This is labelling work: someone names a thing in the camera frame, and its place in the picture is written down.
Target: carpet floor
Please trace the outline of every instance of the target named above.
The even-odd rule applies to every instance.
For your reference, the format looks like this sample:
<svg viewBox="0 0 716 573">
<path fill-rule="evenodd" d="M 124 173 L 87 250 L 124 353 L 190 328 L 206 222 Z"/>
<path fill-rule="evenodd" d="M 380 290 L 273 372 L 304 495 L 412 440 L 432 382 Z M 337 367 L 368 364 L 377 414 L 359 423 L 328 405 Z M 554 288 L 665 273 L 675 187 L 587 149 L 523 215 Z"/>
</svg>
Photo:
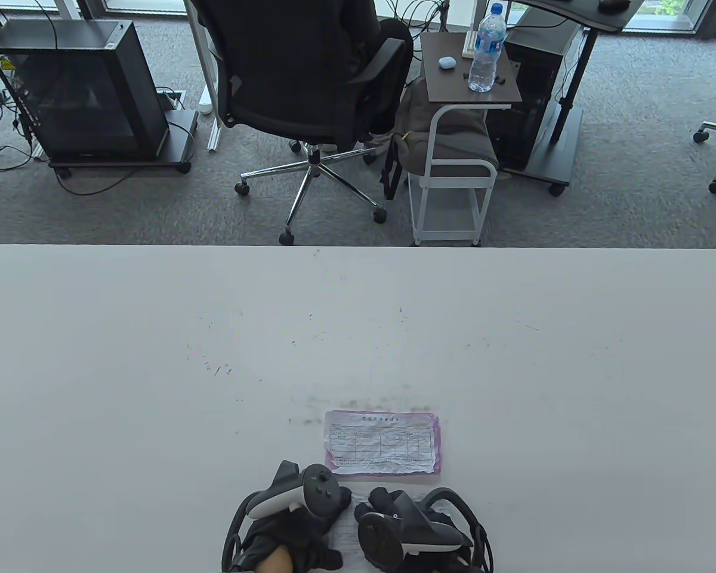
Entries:
<svg viewBox="0 0 716 573">
<path fill-rule="evenodd" d="M 156 85 L 202 92 L 189 25 L 138 19 Z M 601 36 L 576 98 L 584 127 L 573 181 L 560 198 L 543 183 L 513 177 L 493 192 L 483 242 L 492 247 L 716 248 L 716 134 L 695 145 L 693 131 L 716 122 L 716 40 Z M 0 144 L 23 148 L 11 116 Z M 0 172 L 0 243 L 275 245 L 301 176 L 257 180 L 248 197 L 233 191 L 240 172 L 293 160 L 284 139 L 241 126 L 226 130 L 217 153 L 200 118 L 193 169 L 140 172 L 90 197 L 66 193 L 47 165 Z M 20 161 L 5 151 L 0 165 Z M 379 200 L 381 161 L 335 169 Z M 76 172 L 66 183 L 85 193 L 117 177 Z M 315 181 L 293 231 L 298 245 L 408 245 L 407 188 L 388 204 L 388 220 L 336 183 Z"/>
</svg>

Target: glove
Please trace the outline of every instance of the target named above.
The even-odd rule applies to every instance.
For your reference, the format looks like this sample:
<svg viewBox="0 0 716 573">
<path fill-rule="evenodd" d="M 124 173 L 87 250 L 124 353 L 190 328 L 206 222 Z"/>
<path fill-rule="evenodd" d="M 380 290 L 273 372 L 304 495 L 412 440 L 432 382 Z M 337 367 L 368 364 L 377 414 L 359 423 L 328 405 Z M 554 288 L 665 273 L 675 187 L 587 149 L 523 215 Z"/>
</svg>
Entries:
<svg viewBox="0 0 716 573">
<path fill-rule="evenodd" d="M 306 508 L 279 511 L 257 519 L 249 527 L 240 552 L 233 557 L 228 571 L 254 571 L 279 546 L 285 546 L 292 558 L 293 573 L 311 569 L 335 571 L 342 567 L 342 554 L 329 549 L 323 536 L 350 505 L 352 492 L 340 488 L 340 505 L 334 515 L 319 519 Z"/>
<path fill-rule="evenodd" d="M 361 518 L 369 512 L 384 513 L 389 516 L 399 515 L 400 512 L 394 505 L 394 501 L 402 493 L 402 491 L 388 493 L 385 488 L 375 488 L 369 495 L 368 503 L 356 506 L 354 513 L 356 521 L 360 522 Z M 426 515 L 429 521 L 443 523 L 458 529 L 453 524 L 450 516 L 445 513 L 423 507 L 420 504 L 417 504 L 417 507 Z M 468 573 L 474 570 L 471 563 L 472 552 L 470 548 L 462 546 L 451 552 L 420 552 L 415 556 L 407 554 L 396 573 L 432 573 L 433 571 L 439 571 L 439 573 Z"/>
</svg>

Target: mouse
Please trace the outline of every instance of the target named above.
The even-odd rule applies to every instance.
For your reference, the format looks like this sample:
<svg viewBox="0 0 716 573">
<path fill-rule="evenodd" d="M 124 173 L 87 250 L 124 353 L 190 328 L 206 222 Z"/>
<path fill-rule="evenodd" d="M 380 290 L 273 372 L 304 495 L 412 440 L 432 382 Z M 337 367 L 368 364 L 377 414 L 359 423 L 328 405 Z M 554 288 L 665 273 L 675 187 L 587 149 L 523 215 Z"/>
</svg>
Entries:
<svg viewBox="0 0 716 573">
<path fill-rule="evenodd" d="M 440 58 L 440 60 L 437 61 L 437 63 L 443 69 L 456 68 L 456 59 L 451 56 L 442 57 L 442 58 Z"/>
<path fill-rule="evenodd" d="M 620 14 L 628 10 L 631 0 L 599 0 L 599 10 L 603 14 Z"/>
</svg>

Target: computer case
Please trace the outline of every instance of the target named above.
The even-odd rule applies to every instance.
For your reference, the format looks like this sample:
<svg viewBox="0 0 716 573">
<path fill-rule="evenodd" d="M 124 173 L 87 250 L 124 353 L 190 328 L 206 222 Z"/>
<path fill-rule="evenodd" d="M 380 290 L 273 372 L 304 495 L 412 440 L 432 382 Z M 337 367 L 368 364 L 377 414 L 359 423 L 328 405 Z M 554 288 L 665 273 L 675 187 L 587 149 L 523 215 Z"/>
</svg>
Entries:
<svg viewBox="0 0 716 573">
<path fill-rule="evenodd" d="M 522 170 L 527 166 L 533 145 L 551 120 L 547 106 L 560 88 L 565 74 L 563 59 L 580 28 L 580 24 L 563 17 L 528 8 L 508 33 L 504 48 L 513 65 L 522 103 L 511 109 L 488 111 L 488 135 L 500 168 Z"/>
<path fill-rule="evenodd" d="M 131 21 L 9 20 L 0 76 L 56 163 L 155 160 L 169 133 Z"/>
</svg>

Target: backpack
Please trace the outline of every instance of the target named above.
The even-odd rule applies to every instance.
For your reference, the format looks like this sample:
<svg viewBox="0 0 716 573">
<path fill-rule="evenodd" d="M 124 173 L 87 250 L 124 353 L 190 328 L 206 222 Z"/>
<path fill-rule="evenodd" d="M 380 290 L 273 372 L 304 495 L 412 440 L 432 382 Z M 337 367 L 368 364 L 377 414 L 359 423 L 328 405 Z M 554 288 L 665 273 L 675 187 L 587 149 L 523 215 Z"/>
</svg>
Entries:
<svg viewBox="0 0 716 573">
<path fill-rule="evenodd" d="M 396 113 L 396 125 L 382 169 L 380 182 L 385 198 L 394 199 L 396 196 L 403 169 L 413 175 L 424 175 L 432 117 L 443 106 L 445 104 L 429 102 L 424 77 L 418 77 L 408 85 Z M 485 159 L 498 169 L 499 161 L 488 137 L 483 110 L 452 109 L 446 112 L 437 123 L 433 157 Z M 434 165 L 431 169 L 432 177 L 490 175 L 489 170 L 481 166 Z"/>
</svg>

